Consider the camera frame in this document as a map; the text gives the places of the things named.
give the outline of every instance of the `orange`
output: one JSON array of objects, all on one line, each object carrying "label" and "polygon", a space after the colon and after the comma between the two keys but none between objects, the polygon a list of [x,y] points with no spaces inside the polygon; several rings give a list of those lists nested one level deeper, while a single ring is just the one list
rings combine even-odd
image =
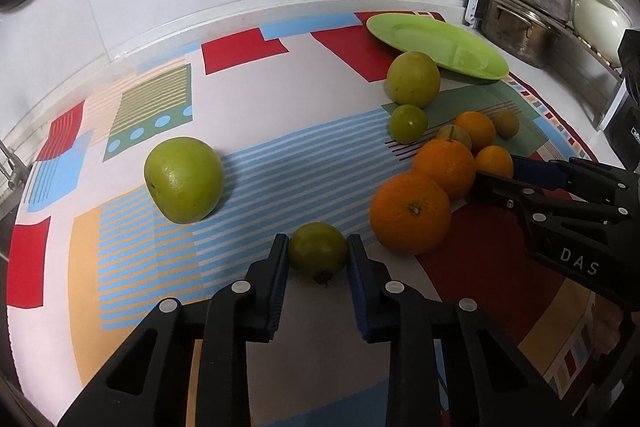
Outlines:
[{"label": "orange", "polygon": [[414,158],[414,172],[430,177],[449,197],[464,198],[476,179],[476,162],[471,151],[456,140],[429,140]]},{"label": "orange", "polygon": [[513,178],[511,155],[499,145],[490,145],[482,149],[476,156],[476,168],[489,174]]},{"label": "orange", "polygon": [[458,115],[454,124],[459,125],[471,137],[474,154],[491,145],[495,138],[494,122],[487,115],[477,111],[467,111]]},{"label": "orange", "polygon": [[424,253],[437,247],[449,231],[449,198],[433,180],[404,172],[388,179],[375,193],[369,222],[389,250]]}]

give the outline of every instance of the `oval plate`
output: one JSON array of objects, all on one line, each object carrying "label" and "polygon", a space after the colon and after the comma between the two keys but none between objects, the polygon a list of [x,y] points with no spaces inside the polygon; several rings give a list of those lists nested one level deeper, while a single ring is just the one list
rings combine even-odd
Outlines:
[{"label": "oval plate", "polygon": [[485,80],[509,74],[502,56],[481,38],[429,16],[381,13],[367,20],[373,36],[403,52],[422,52],[447,70]]}]

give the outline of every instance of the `colorful tablecloth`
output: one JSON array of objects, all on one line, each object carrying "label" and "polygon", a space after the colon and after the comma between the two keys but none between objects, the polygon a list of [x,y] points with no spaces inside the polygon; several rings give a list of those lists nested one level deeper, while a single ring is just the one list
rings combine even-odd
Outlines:
[{"label": "colorful tablecloth", "polygon": [[[368,34],[371,15],[294,20],[178,50],[52,122],[18,212],[7,296],[20,383],[53,421],[159,299],[208,298],[266,256],[275,233],[309,221],[359,233],[370,257],[428,298],[474,298],[578,405],[593,368],[591,293],[528,260],[510,213],[456,202],[444,245],[415,258],[386,251],[367,213],[377,187],[464,110],[516,112],[518,135],[496,140],[511,153],[593,154],[514,75],[444,73],[422,140],[394,142],[395,105],[380,80],[398,52]],[[149,151],[174,136],[209,143],[226,170],[219,209],[192,225],[167,221],[144,185]],[[437,343],[436,352],[446,417]],[[388,346],[359,337],[344,274],[329,288],[292,275],[280,330],[248,346],[248,366],[257,425],[384,425]]]}]

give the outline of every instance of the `tangerine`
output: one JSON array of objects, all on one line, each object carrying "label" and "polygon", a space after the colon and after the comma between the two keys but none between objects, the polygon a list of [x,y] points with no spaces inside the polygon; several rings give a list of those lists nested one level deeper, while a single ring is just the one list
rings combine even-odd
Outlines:
[{"label": "tangerine", "polygon": [[476,156],[476,168],[489,174],[513,178],[513,159],[509,152],[499,145],[490,145],[482,149]]},{"label": "tangerine", "polygon": [[449,231],[449,198],[428,177],[403,172],[375,193],[369,222],[389,250],[405,255],[424,253],[437,247]]},{"label": "tangerine", "polygon": [[471,137],[471,150],[477,154],[491,145],[495,138],[495,126],[487,115],[478,111],[466,111],[458,115],[454,123],[468,132]]},{"label": "tangerine", "polygon": [[414,172],[435,181],[450,201],[464,198],[476,179],[471,151],[456,140],[436,138],[424,144],[414,158]]}]

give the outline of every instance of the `kitchen counter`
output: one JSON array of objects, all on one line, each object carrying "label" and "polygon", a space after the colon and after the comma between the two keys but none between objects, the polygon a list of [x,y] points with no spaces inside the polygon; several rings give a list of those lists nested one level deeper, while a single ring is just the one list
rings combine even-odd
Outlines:
[{"label": "kitchen counter", "polygon": [[[314,220],[359,233],[370,257],[428,298],[475,298],[560,396],[585,384],[591,293],[528,261],[506,211],[456,202],[453,227],[467,233],[416,258],[375,240],[369,198],[415,154],[386,134],[381,80],[395,55],[363,26],[385,9],[462,18],[462,8],[402,0],[321,0],[229,17],[123,58],[127,74],[101,81],[52,122],[18,211],[8,276],[20,384],[49,419],[60,419],[162,296],[207,298],[263,257],[274,232]],[[478,85],[443,71],[424,139],[463,110],[509,107],[522,122],[506,142],[512,153],[619,165],[560,78],[500,53],[512,73],[505,81]],[[156,101],[158,90],[172,95]],[[160,141],[184,135],[220,152],[227,192],[212,217],[181,227],[158,213],[142,166]],[[491,229],[498,233],[474,237]],[[382,425],[388,347],[359,339],[350,302],[344,274],[328,289],[293,277],[276,340],[248,350],[257,425]],[[446,393],[441,403],[446,412]]]}]

